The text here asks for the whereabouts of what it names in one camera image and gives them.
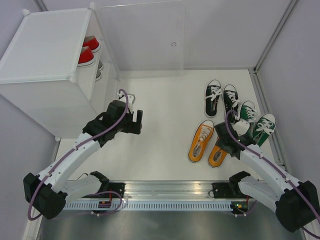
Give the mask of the aluminium corner frame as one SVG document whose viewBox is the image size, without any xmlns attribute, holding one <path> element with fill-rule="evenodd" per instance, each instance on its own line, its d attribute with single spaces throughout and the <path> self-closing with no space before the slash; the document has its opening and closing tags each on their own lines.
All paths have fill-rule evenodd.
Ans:
<svg viewBox="0 0 320 240">
<path fill-rule="evenodd" d="M 257 63 L 255 64 L 255 66 L 248 69 L 251 82 L 253 84 L 255 96 L 257 98 L 258 106 L 260 108 L 260 111 L 263 114 L 271 113 L 272 110 L 271 110 L 270 104 L 268 103 L 268 99 L 264 90 L 264 86 L 263 86 L 259 71 L 261 70 L 264 62 L 266 61 L 267 57 L 272 51 L 275 43 L 277 42 L 279 36 L 284 30 L 285 25 L 289 21 L 298 3 L 299 3 L 298 0 L 291 0 L 288 3 L 279 22 L 277 23 L 274 31 L 272 32 L 271 37 L 269 38 L 265 48 L 263 49 Z M 282 143 L 279 137 L 279 133 L 278 132 L 273 133 L 272 136 L 270 137 L 270 141 L 271 141 L 270 145 L 271 145 L 272 155 L 274 157 L 275 163 L 285 169 L 286 157 L 282 148 Z"/>
<path fill-rule="evenodd" d="M 44 0 L 33 0 L 33 2 L 40 12 L 47 12 L 48 11 L 48 8 L 47 8 Z"/>
</svg>

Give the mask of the black sneaker front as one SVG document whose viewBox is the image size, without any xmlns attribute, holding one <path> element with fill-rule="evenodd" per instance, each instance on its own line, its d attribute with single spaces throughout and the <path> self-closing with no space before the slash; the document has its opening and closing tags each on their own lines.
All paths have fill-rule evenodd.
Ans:
<svg viewBox="0 0 320 240">
<path fill-rule="evenodd" d="M 205 115 L 213 118 L 217 114 L 219 98 L 222 94 L 222 87 L 219 80 L 211 80 L 205 90 Z"/>
</svg>

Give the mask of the red sneaker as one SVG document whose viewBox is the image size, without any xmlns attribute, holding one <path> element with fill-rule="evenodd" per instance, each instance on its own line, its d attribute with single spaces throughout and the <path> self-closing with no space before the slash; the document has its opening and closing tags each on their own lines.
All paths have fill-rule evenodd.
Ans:
<svg viewBox="0 0 320 240">
<path fill-rule="evenodd" d="M 92 53 L 98 52 L 101 48 L 100 42 L 94 35 L 85 36 L 82 46 L 88 47 L 92 51 Z"/>
<path fill-rule="evenodd" d="M 87 67 L 95 62 L 95 56 L 88 46 L 83 46 L 80 51 L 77 67 Z"/>
</svg>

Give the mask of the black sneaker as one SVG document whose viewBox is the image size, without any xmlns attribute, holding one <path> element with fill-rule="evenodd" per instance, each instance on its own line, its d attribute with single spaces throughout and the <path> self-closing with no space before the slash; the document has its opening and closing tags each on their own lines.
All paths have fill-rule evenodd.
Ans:
<svg viewBox="0 0 320 240">
<path fill-rule="evenodd" d="M 219 98 L 222 94 L 222 87 L 219 80 L 211 80 L 205 90 L 205 115 L 213 118 L 217 114 Z"/>
<path fill-rule="evenodd" d="M 236 116 L 238 114 L 238 109 L 240 106 L 240 100 L 236 88 L 232 84 L 228 84 L 223 89 L 223 103 L 225 109 L 225 116 L 231 111 L 228 115 L 227 120 L 230 123 L 236 122 Z"/>
</svg>

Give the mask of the orange sneaker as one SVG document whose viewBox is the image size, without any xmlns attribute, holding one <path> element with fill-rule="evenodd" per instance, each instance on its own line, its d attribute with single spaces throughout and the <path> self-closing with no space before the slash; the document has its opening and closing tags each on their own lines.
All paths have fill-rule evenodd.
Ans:
<svg viewBox="0 0 320 240">
<path fill-rule="evenodd" d="M 212 120 L 207 119 L 198 126 L 187 155 L 192 163 L 198 163 L 202 159 L 214 131 L 214 122 Z"/>
<path fill-rule="evenodd" d="M 212 168 L 218 168 L 223 163 L 227 156 L 227 152 L 222 150 L 219 146 L 215 145 L 208 157 L 208 164 Z"/>
</svg>

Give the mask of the green sneaker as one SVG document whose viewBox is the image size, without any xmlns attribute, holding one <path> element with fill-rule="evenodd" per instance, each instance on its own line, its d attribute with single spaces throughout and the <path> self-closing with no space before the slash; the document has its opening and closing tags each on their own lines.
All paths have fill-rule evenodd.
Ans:
<svg viewBox="0 0 320 240">
<path fill-rule="evenodd" d="M 275 132 L 276 117 L 272 113 L 263 114 L 255 124 L 252 132 L 254 142 L 261 147 Z"/>
<path fill-rule="evenodd" d="M 235 119 L 237 121 L 245 120 L 249 124 L 253 125 L 254 122 L 256 121 L 256 117 L 257 117 L 257 111 L 256 111 L 255 104 L 252 101 L 247 100 L 243 102 L 239 107 Z"/>
</svg>

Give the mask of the transparent cabinet door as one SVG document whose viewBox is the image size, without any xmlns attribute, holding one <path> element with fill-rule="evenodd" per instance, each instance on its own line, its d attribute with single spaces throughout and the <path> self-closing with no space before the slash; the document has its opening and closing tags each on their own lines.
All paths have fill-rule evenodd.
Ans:
<svg viewBox="0 0 320 240">
<path fill-rule="evenodd" d="M 179 0 L 101 7 L 98 17 L 118 72 L 122 76 L 181 73 L 185 10 Z"/>
</svg>

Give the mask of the white plastic shoe cabinet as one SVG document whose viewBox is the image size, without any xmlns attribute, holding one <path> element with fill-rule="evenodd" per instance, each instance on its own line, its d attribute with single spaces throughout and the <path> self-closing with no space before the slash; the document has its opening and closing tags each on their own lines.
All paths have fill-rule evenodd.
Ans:
<svg viewBox="0 0 320 240">
<path fill-rule="evenodd" d="M 77 67 L 86 36 L 100 50 L 92 65 Z M 55 137 L 76 138 L 116 98 L 110 50 L 93 7 L 26 13 L 0 61 L 0 93 Z"/>
</svg>

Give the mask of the aluminium corner frame left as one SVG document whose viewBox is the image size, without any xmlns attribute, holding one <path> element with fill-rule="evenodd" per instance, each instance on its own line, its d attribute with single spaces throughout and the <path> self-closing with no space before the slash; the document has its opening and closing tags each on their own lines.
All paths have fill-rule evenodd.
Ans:
<svg viewBox="0 0 320 240">
<path fill-rule="evenodd" d="M 48 11 L 48 8 L 47 8 L 44 0 L 33 0 L 33 2 L 40 12 L 47 12 Z"/>
</svg>

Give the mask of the grey sneaker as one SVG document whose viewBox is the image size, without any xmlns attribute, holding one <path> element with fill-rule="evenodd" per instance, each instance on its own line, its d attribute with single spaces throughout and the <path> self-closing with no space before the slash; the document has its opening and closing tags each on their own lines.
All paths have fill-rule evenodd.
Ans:
<svg viewBox="0 0 320 240">
<path fill-rule="evenodd" d="M 102 73 L 101 71 L 98 69 L 96 72 L 96 77 L 95 77 L 95 81 L 99 81 L 102 78 Z"/>
<path fill-rule="evenodd" d="M 103 65 L 102 61 L 100 60 L 99 63 L 98 63 L 98 70 L 102 71 L 103 68 L 104 68 L 104 65 Z"/>
</svg>

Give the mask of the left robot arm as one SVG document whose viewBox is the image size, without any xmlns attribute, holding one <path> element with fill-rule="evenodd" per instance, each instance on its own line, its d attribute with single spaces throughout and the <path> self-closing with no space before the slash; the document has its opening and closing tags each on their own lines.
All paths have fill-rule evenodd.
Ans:
<svg viewBox="0 0 320 240">
<path fill-rule="evenodd" d="M 133 94 L 113 100 L 105 112 L 86 124 L 63 157 L 40 173 L 28 173 L 24 177 L 24 195 L 30 209 L 35 208 L 41 216 L 51 220 L 60 214 L 66 204 L 83 197 L 122 198 L 121 193 L 110 187 L 110 180 L 98 171 L 78 180 L 69 178 L 117 133 L 141 133 L 143 111 L 138 110 L 134 117 L 134 102 Z"/>
</svg>

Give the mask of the aluminium corner frame right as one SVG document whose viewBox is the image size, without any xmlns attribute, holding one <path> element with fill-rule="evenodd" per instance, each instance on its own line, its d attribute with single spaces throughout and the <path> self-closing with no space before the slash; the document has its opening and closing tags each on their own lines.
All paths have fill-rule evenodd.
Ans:
<svg viewBox="0 0 320 240">
<path fill-rule="evenodd" d="M 288 3 L 279 22 L 277 23 L 274 31 L 272 32 L 271 37 L 269 38 L 265 48 L 263 49 L 257 63 L 255 64 L 255 66 L 248 69 L 251 82 L 253 84 L 255 96 L 257 98 L 258 106 L 260 108 L 260 111 L 263 114 L 271 113 L 272 110 L 271 110 L 270 104 L 268 103 L 268 99 L 264 90 L 264 86 L 263 86 L 259 71 L 261 70 L 264 62 L 266 61 L 267 57 L 272 51 L 275 43 L 277 42 L 279 36 L 284 30 L 285 25 L 289 21 L 298 3 L 299 3 L 298 0 L 291 0 Z M 273 133 L 272 136 L 270 137 L 270 141 L 271 141 L 270 145 L 271 145 L 272 155 L 274 157 L 275 163 L 285 169 L 286 157 L 282 148 L 282 143 L 279 137 L 279 133 L 278 132 Z"/>
</svg>

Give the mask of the aluminium mounting rail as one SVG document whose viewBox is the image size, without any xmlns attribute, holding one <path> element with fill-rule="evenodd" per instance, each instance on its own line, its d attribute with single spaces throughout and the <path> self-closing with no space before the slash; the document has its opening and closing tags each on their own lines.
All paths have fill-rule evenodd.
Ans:
<svg viewBox="0 0 320 240">
<path fill-rule="evenodd" d="M 226 180 L 222 181 L 110 181 L 103 191 L 114 191 L 131 201 L 202 201 L 205 199 L 250 199 L 244 194 L 235 195 Z"/>
</svg>

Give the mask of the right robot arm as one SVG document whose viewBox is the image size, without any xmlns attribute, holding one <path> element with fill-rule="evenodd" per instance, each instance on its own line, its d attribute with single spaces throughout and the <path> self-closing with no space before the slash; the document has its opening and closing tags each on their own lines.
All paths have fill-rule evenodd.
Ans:
<svg viewBox="0 0 320 240">
<path fill-rule="evenodd" d="M 231 196 L 254 198 L 273 211 L 280 224 L 291 233 L 320 219 L 318 192 L 312 182 L 302 182 L 268 160 L 252 137 L 239 135 L 230 123 L 221 122 L 214 128 L 217 146 L 262 178 L 259 181 L 246 171 L 236 173 L 229 178 Z"/>
</svg>

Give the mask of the black sneaker back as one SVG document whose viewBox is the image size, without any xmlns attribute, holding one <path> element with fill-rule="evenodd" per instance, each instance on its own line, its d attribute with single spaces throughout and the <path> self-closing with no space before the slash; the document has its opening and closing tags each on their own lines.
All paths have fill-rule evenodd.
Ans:
<svg viewBox="0 0 320 240">
<path fill-rule="evenodd" d="M 228 115 L 227 120 L 230 123 L 236 122 L 236 116 L 238 114 L 238 109 L 240 106 L 240 100 L 236 88 L 232 84 L 228 84 L 223 89 L 223 103 L 225 109 L 225 116 L 231 111 Z"/>
</svg>

